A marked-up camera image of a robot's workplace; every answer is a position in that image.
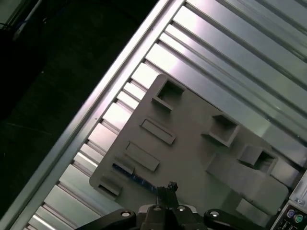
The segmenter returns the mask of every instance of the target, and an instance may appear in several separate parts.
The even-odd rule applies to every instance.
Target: gray plastic board
[[[261,170],[257,158],[262,150],[269,153],[271,146],[173,78],[159,75],[93,173],[90,184],[134,211],[154,204],[155,195],[116,170],[112,166],[115,163],[146,180],[145,184],[167,186],[169,181],[177,182],[179,201],[202,214],[210,208],[221,208],[232,191],[206,172],[216,152],[225,151]]]

